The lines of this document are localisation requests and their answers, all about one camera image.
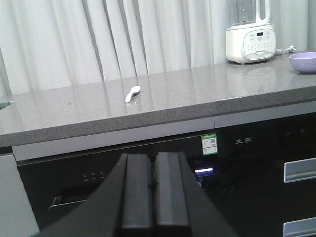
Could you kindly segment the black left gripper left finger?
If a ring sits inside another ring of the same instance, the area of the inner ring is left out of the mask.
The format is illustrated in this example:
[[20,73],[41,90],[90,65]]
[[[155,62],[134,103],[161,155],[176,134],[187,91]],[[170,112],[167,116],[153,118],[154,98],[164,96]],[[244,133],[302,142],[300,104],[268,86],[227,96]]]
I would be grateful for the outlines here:
[[39,237],[151,237],[151,166],[147,154],[122,154],[97,190]]

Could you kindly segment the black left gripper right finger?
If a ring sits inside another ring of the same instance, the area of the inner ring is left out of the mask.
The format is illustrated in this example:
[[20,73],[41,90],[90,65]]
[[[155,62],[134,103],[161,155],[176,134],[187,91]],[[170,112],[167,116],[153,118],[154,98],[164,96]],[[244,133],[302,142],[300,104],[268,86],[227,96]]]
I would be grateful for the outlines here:
[[159,152],[155,160],[156,237],[236,237],[202,190],[184,153]]

